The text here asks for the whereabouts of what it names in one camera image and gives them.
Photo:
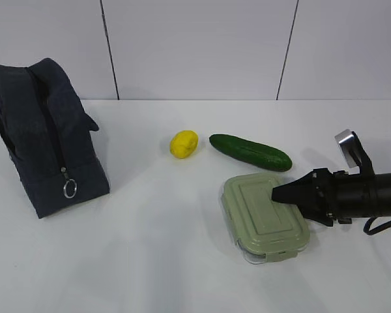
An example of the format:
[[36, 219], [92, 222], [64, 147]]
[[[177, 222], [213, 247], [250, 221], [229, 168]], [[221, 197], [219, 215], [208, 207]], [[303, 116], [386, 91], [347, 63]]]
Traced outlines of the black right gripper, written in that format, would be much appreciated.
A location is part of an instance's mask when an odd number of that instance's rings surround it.
[[339, 224], [349, 223], [348, 218], [340, 216], [334, 175], [327, 168], [314, 169], [296, 181], [274, 187], [272, 200], [298, 203], [297, 207], [305, 219], [327, 227], [332, 227], [335, 220]]

